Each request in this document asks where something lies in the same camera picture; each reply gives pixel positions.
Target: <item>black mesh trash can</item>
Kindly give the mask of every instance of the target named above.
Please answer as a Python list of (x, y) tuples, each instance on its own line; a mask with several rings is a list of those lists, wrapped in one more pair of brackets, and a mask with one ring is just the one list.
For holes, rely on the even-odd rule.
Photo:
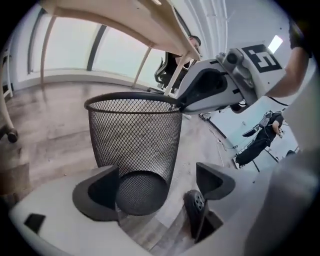
[(117, 206), (135, 216), (166, 201), (177, 158), (179, 101), (148, 92), (116, 92), (88, 99), (90, 136), (98, 167), (118, 165)]

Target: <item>wooden floor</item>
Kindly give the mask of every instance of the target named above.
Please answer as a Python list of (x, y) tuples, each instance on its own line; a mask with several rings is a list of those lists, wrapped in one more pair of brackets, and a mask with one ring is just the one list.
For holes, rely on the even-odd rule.
[[(10, 144), (4, 137), (0, 155), (6, 171), (29, 171), (30, 188), (20, 191), (20, 199), (49, 180), (97, 167), (84, 101), (130, 90), (111, 84), (68, 82), (47, 84), (44, 92), (38, 86), (17, 91), (7, 107), (19, 140)], [(196, 162), (233, 166), (230, 153), (215, 136), (224, 140), (197, 115), (190, 120), (183, 118), (171, 187), (163, 207), (148, 216), (119, 213), (122, 229), (153, 255), (175, 256), (194, 244), (183, 195), (197, 188)]]

